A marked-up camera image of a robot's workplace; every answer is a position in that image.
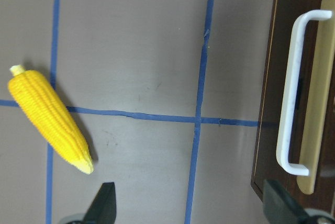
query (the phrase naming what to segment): drawer handle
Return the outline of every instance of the drawer handle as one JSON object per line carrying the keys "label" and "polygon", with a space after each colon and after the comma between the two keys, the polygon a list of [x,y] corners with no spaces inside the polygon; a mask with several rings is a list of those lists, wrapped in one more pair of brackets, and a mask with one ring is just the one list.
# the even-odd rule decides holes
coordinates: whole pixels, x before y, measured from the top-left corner
{"label": "drawer handle", "polygon": [[297,95],[300,64],[304,46],[306,25],[310,20],[323,21],[332,17],[329,10],[311,10],[299,16],[292,28],[291,42],[289,46],[284,95],[281,111],[281,119],[278,131],[276,157],[279,165],[293,175],[308,176],[309,169],[302,164],[288,162],[289,145],[291,142],[292,123]]}

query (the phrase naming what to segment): dark brown wood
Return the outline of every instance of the dark brown wood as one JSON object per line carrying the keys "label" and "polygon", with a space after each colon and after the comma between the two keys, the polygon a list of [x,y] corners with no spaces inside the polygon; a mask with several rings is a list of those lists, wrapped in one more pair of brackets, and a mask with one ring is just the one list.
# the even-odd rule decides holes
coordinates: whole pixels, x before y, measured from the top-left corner
{"label": "dark brown wood", "polygon": [[[322,0],[274,0],[251,185],[258,196],[262,198],[264,179],[276,179],[279,180],[304,207],[333,211],[332,203],[335,185],[334,73],[329,93],[315,193],[310,196],[301,193],[296,183],[296,176],[288,175],[278,165],[275,157],[292,26],[295,19],[302,13],[312,9],[319,9],[321,1]],[[293,163],[298,163],[299,160],[316,34],[317,22],[309,22],[305,33],[303,59],[301,61],[299,76],[300,96],[298,97],[295,110],[290,148],[290,162]]]}

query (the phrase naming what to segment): blue tape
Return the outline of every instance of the blue tape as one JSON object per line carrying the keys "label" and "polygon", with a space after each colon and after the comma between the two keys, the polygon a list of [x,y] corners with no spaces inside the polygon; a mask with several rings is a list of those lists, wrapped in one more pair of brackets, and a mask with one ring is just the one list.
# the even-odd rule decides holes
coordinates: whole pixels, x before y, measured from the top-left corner
{"label": "blue tape", "polygon": [[187,199],[186,199],[185,221],[184,221],[185,224],[191,223],[194,183],[195,183],[195,174],[197,167],[197,157],[198,157],[201,123],[202,123],[201,107],[204,98],[205,76],[207,66],[207,49],[210,35],[211,20],[213,15],[213,6],[214,6],[214,0],[208,0],[206,9],[206,18],[205,18],[204,44],[202,47],[200,68],[199,68],[197,106],[195,110],[194,139],[193,139],[191,164],[189,168],[189,177],[188,177],[188,188],[187,188]]}
{"label": "blue tape", "polygon": [[53,0],[52,42],[50,61],[50,84],[56,88],[57,58],[58,58],[58,28],[60,0]]}
{"label": "blue tape", "polygon": [[[58,28],[59,28],[60,0],[53,0],[52,42],[50,60],[50,84],[56,88]],[[47,148],[47,191],[46,191],[46,224],[52,223],[52,177],[53,177],[53,148]]]}
{"label": "blue tape", "polygon": [[[4,99],[0,99],[0,106],[19,107],[15,101],[4,100]],[[152,120],[152,121],[181,122],[181,123],[195,123],[196,122],[195,117],[158,115],[158,114],[146,114],[146,113],[131,113],[131,112],[122,111],[122,110],[94,110],[94,109],[87,109],[83,107],[74,107],[74,106],[67,106],[67,108],[69,112],[71,113],[105,115],[105,116],[125,116],[125,117],[129,117],[133,119]],[[257,127],[258,121],[202,117],[201,124]]]}
{"label": "blue tape", "polygon": [[227,118],[201,118],[203,124],[216,124],[226,126],[248,126],[257,127],[258,121],[240,120],[240,119],[227,119]]}
{"label": "blue tape", "polygon": [[15,101],[3,99],[0,99],[0,106],[19,107],[19,105]]}
{"label": "blue tape", "polygon": [[195,117],[169,116],[169,115],[157,115],[157,114],[146,114],[146,113],[130,113],[121,110],[93,110],[73,106],[68,106],[68,110],[71,113],[83,113],[83,114],[95,114],[95,115],[107,115],[107,116],[125,116],[133,119],[142,119],[142,120],[183,122],[183,123],[195,122]]}

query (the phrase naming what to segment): toy corn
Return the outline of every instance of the toy corn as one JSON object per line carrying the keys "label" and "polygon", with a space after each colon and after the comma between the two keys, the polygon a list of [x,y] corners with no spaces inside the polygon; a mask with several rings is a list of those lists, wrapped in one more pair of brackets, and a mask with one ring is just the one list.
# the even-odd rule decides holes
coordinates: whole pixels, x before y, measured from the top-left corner
{"label": "toy corn", "polygon": [[80,171],[93,172],[85,138],[46,78],[21,65],[10,68],[8,89],[29,120],[54,150]]}

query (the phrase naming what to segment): gray tile surface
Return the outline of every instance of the gray tile surface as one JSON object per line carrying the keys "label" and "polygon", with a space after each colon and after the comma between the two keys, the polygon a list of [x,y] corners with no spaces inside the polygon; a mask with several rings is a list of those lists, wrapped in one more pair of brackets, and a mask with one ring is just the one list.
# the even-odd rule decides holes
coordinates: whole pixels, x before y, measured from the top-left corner
{"label": "gray tile surface", "polygon": [[250,186],[256,128],[202,125],[192,224],[266,224]]}
{"label": "gray tile surface", "polygon": [[184,222],[192,124],[74,116],[98,161],[86,175],[55,155],[53,223],[85,212],[103,182],[116,185],[116,223]]}
{"label": "gray tile surface", "polygon": [[0,0],[0,99],[7,91],[9,68],[24,63],[47,74],[50,65],[53,0]]}
{"label": "gray tile surface", "polygon": [[215,0],[202,116],[258,120],[272,0]]}
{"label": "gray tile surface", "polygon": [[207,0],[61,0],[68,104],[193,116]]}
{"label": "gray tile surface", "polygon": [[43,223],[47,144],[20,109],[0,106],[0,223]]}

